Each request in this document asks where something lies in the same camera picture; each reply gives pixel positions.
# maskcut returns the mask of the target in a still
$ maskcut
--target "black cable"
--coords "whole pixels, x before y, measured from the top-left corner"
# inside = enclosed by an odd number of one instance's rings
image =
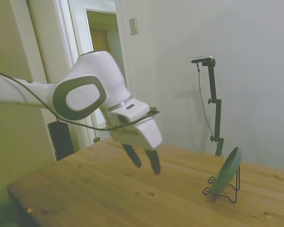
[[[66,123],[70,123],[70,124],[74,124],[74,125],[78,125],[78,126],[82,126],[82,127],[86,127],[86,128],[89,128],[89,129],[93,129],[93,130],[98,130],[98,131],[111,131],[111,130],[116,130],[116,129],[120,129],[120,128],[124,128],[126,126],[129,126],[129,125],[132,125],[132,124],[136,124],[138,123],[139,121],[142,121],[146,118],[149,118],[149,117],[152,117],[158,113],[160,113],[159,111],[157,110],[151,110],[147,113],[146,116],[136,120],[136,121],[133,121],[133,122],[130,122],[130,123],[126,123],[126,124],[121,124],[121,125],[118,125],[118,126],[115,126],[115,127],[112,127],[112,128],[108,128],[108,129],[100,129],[100,128],[95,128],[95,127],[92,127],[92,126],[88,126],[88,125],[85,125],[85,124],[81,124],[81,123],[77,123],[77,122],[72,122],[72,121],[69,121],[67,119],[63,119],[61,117],[59,117],[45,102],[42,101],[42,99],[40,99],[32,90],[30,90],[27,86],[25,86],[24,84],[22,84],[21,82],[19,82],[18,80],[10,77],[10,76],[7,76],[3,73],[0,73],[1,76],[5,77],[5,78],[8,78],[16,83],[18,83],[19,85],[21,85],[22,87],[24,87],[29,93],[31,93],[40,103],[42,103],[42,105],[44,105],[44,107],[46,109],[48,109],[57,119],[60,119]]]
[[[207,120],[207,117],[206,117],[206,113],[205,113],[205,107],[204,107],[204,101],[203,101],[203,96],[202,96],[202,92],[201,92],[201,85],[200,85],[200,69],[199,69],[199,64],[197,63],[197,67],[198,67],[198,77],[199,77],[199,92],[200,92],[200,96],[201,96],[201,101],[202,101],[202,107],[203,107],[203,113],[204,113],[204,117],[205,117],[205,120],[206,120],[206,123],[208,125],[208,128],[214,138],[214,135],[213,135],[213,131],[212,131],[212,128],[210,127],[209,123],[208,123],[208,120]]]

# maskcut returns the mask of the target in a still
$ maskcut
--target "light switch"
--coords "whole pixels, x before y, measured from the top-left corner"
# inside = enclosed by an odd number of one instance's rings
[[[136,18],[130,19],[129,20],[129,26],[131,28],[131,34],[135,35],[138,34],[138,28],[137,28],[137,21]]]

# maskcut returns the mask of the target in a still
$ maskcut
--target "wood grain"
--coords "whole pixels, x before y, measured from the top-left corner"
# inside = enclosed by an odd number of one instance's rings
[[[43,227],[284,227],[284,171],[242,163],[238,202],[210,202],[202,190],[225,159],[162,145],[156,176],[137,153],[140,169],[103,140],[9,190]]]

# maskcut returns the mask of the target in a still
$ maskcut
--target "plate stand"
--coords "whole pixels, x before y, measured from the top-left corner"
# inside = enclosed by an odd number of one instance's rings
[[[216,180],[216,178],[214,176],[211,176],[209,179],[208,179],[208,183],[209,184],[212,184],[214,183],[214,181]],[[237,170],[237,173],[236,173],[236,187],[234,187],[232,184],[229,184],[231,187],[233,187],[233,189],[235,190],[235,200],[232,200],[229,196],[227,195],[221,195],[221,194],[218,194],[219,197],[224,197],[224,198],[227,198],[231,203],[236,203],[237,202],[237,195],[238,195],[238,191],[240,190],[240,166]],[[204,195],[208,195],[209,193],[211,192],[211,189],[209,187],[205,188],[203,190],[203,194]]]

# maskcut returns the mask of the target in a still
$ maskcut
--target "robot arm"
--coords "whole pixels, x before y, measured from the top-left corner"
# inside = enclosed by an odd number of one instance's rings
[[[58,83],[17,80],[41,98],[58,116],[68,120],[88,117],[100,107],[106,125],[110,128],[139,120],[150,111],[146,103],[131,98],[116,62],[106,51],[81,55],[69,74]],[[1,75],[0,103],[45,108],[24,87]],[[109,132],[115,141],[122,143],[137,167],[141,166],[141,162],[133,146],[144,148],[154,172],[160,173],[155,149],[162,142],[162,137],[152,117]]]

